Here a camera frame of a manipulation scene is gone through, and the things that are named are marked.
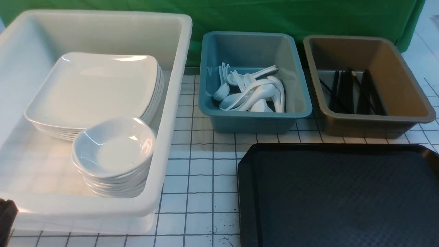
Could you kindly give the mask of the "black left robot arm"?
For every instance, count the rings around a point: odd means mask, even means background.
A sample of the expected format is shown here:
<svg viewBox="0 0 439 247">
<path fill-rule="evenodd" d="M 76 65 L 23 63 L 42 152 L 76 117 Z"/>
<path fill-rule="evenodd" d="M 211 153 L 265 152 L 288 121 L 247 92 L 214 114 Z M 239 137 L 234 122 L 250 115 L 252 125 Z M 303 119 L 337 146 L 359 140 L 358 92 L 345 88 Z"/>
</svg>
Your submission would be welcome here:
<svg viewBox="0 0 439 247">
<path fill-rule="evenodd" d="M 0 246 L 6 247 L 19 210 L 12 200 L 0 199 Z"/>
</svg>

